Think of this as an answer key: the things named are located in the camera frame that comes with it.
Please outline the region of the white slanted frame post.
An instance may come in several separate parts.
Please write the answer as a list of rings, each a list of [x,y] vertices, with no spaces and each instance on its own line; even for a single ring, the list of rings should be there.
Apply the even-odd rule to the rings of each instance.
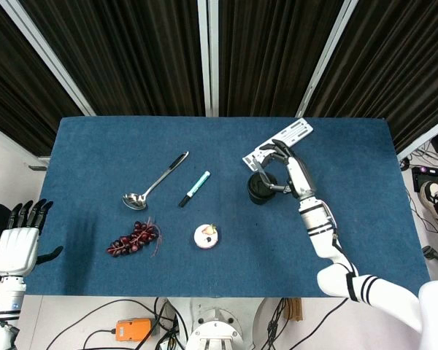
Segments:
[[[406,158],[409,154],[411,154],[413,151],[415,151],[422,144],[425,144],[428,140],[431,140],[432,138],[434,138],[437,135],[438,135],[438,123],[434,127],[427,130],[425,133],[423,133],[419,137],[417,137],[413,142],[408,144],[404,149],[402,149],[397,154],[397,160],[401,161],[402,159]]]
[[[0,0],[0,6],[82,114],[85,116],[96,116],[96,112],[88,99],[82,93],[81,89],[79,89],[70,73],[62,64],[55,51],[19,0]]]
[[[315,92],[324,71],[326,70],[329,61],[337,47],[341,36],[343,35],[346,26],[352,17],[355,8],[358,5],[359,0],[344,0],[336,20],[328,35],[328,39],[323,47],[322,53],[318,59],[317,65],[312,73],[311,79],[307,85],[307,89],[302,97],[299,107],[296,111],[295,118],[301,118],[307,110],[312,95]]]

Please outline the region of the dark red grape bunch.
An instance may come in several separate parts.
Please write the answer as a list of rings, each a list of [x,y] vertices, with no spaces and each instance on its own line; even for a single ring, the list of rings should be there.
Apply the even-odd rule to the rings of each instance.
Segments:
[[[107,247],[106,252],[111,257],[121,257],[141,252],[149,245],[153,245],[154,250],[151,257],[155,257],[162,241],[160,227],[153,219],[149,218],[145,222],[135,221],[131,233],[114,240]]]

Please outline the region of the stainless steel ladle black grip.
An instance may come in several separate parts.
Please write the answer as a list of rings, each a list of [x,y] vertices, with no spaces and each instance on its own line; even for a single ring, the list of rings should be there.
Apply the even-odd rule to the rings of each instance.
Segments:
[[[162,173],[162,175],[154,181],[142,194],[138,193],[126,193],[122,197],[123,203],[130,209],[133,210],[144,210],[147,208],[147,197],[148,195],[166,178],[173,172],[187,157],[189,156],[189,151],[182,153],[177,159]]]

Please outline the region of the blue fabric table cloth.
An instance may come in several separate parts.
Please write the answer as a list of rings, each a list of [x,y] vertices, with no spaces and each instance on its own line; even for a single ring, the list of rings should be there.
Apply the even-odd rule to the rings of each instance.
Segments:
[[[242,158],[291,123],[287,117],[66,117],[41,195],[53,202],[39,252],[62,246],[26,280],[31,295],[154,297],[319,297],[319,258],[290,195],[264,205],[248,195]],[[316,118],[294,152],[331,209],[343,250],[360,274],[417,292],[429,280],[388,124],[380,119]],[[133,210],[185,151],[189,156]],[[178,206],[205,172],[209,179]],[[111,257],[107,247],[153,219],[158,254]],[[195,245],[214,224],[219,242]]]

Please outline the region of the orange box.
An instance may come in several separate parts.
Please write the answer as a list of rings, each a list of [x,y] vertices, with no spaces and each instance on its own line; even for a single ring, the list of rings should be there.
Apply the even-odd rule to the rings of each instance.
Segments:
[[[115,327],[115,340],[141,341],[150,332],[153,322],[148,318],[120,320]]]

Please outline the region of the black paper cup with lid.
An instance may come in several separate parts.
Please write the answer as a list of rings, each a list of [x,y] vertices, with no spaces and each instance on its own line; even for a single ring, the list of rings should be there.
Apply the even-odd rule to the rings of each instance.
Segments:
[[[255,172],[248,179],[247,191],[251,201],[257,205],[263,205],[275,196],[275,192],[263,183],[258,172]]]

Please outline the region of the small pink white cake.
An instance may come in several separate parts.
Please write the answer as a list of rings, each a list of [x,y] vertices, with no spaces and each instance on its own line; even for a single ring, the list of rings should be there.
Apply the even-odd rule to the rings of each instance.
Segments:
[[[211,249],[219,242],[219,232],[214,224],[203,224],[195,229],[193,239],[198,248]]]

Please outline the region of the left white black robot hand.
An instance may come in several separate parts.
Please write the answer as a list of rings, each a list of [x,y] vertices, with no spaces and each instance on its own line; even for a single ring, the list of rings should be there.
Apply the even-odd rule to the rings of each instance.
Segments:
[[[42,199],[16,205],[0,237],[0,276],[28,276],[37,265],[50,262],[64,250],[57,246],[48,254],[38,254],[39,238],[53,202]]]

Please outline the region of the dark pleated curtain panel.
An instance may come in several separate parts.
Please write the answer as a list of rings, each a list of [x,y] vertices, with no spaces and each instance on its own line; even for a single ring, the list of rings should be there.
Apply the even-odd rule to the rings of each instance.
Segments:
[[[196,0],[20,2],[98,115],[204,115]]]
[[[220,0],[220,116],[294,117],[343,3]]]
[[[0,131],[34,155],[48,156],[61,119],[81,114],[0,5]]]
[[[438,0],[358,0],[305,111],[384,119],[397,152],[438,124]]]

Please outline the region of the white green marker black cap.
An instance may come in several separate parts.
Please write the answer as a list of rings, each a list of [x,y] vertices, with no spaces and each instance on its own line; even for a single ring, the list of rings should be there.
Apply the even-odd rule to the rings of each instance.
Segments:
[[[185,197],[179,202],[178,206],[180,208],[183,208],[186,203],[196,194],[198,189],[209,179],[209,177],[210,172],[205,171],[197,180],[197,182],[192,186],[192,188],[186,193]]]

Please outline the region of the white upright double frame post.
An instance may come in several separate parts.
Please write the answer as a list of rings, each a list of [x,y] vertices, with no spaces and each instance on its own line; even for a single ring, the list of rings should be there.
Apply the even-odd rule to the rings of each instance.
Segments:
[[[219,0],[196,0],[196,3],[205,116],[218,117],[220,111]]]

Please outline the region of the brown wooden block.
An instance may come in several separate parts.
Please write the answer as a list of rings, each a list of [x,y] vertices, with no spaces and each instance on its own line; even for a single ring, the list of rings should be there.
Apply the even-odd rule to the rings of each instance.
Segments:
[[[295,322],[300,322],[304,319],[302,299],[300,297],[286,299],[284,317],[286,321]]]

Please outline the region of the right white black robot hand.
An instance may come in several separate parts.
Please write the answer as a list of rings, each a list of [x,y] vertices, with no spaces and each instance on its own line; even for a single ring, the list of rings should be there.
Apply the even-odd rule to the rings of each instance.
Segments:
[[[271,150],[267,156],[281,162],[287,169],[289,180],[287,185],[274,184],[266,175],[261,163],[253,158],[253,164],[263,182],[264,186],[275,193],[292,193],[300,201],[313,197],[316,194],[316,187],[311,180],[304,162],[297,157],[291,148],[283,141],[272,139],[271,143],[260,147],[262,150]]]

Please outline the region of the white robot torso base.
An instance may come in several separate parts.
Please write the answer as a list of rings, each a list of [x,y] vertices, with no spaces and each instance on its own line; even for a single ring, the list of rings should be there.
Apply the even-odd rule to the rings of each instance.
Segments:
[[[168,297],[184,350],[256,350],[253,328],[262,297]]]

